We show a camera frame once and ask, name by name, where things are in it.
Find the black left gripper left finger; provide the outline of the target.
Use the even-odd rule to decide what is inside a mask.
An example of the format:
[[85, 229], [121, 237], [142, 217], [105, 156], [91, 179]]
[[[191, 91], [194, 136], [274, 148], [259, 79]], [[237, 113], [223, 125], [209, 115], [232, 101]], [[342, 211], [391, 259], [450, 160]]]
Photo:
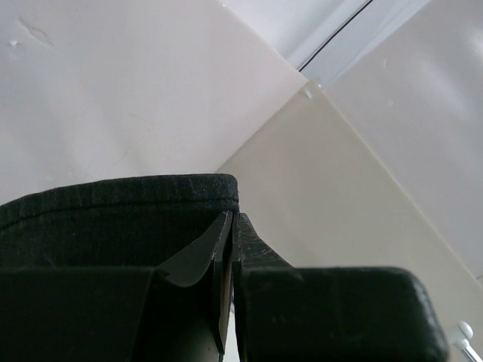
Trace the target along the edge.
[[192, 243], [155, 271], [163, 295], [178, 312], [168, 316], [174, 332], [170, 354], [224, 354], [231, 302], [230, 237], [233, 214], [222, 212]]

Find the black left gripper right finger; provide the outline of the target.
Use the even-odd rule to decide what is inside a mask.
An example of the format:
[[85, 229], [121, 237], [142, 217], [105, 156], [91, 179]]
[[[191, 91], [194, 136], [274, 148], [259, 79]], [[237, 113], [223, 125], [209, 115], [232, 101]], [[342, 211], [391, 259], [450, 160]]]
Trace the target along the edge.
[[235, 333], [242, 361], [295, 361], [304, 279], [239, 214], [233, 226]]

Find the black trousers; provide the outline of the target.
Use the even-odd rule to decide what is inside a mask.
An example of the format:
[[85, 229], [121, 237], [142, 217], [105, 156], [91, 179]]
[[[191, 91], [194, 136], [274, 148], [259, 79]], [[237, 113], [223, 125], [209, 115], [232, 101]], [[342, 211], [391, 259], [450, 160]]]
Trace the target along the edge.
[[156, 266], [238, 211], [229, 174], [107, 179], [1, 207], [4, 267]]

